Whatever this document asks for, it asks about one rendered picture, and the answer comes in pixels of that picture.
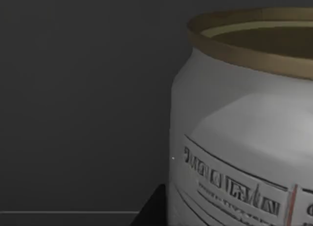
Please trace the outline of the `white can with gold rim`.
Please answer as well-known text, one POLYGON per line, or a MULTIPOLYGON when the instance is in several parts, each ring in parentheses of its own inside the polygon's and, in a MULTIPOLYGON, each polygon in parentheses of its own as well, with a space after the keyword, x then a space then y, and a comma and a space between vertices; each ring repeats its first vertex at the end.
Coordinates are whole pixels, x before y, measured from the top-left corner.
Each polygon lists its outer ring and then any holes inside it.
POLYGON ((313 7, 203 13, 187 30, 168 226, 313 226, 313 7))

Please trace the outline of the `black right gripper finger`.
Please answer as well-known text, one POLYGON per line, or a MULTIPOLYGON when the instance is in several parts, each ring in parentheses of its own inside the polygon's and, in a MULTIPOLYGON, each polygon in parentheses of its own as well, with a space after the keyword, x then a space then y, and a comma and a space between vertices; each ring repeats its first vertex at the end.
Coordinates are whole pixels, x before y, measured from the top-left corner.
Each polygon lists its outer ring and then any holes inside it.
POLYGON ((159 185, 129 226, 168 226, 167 192, 159 185))

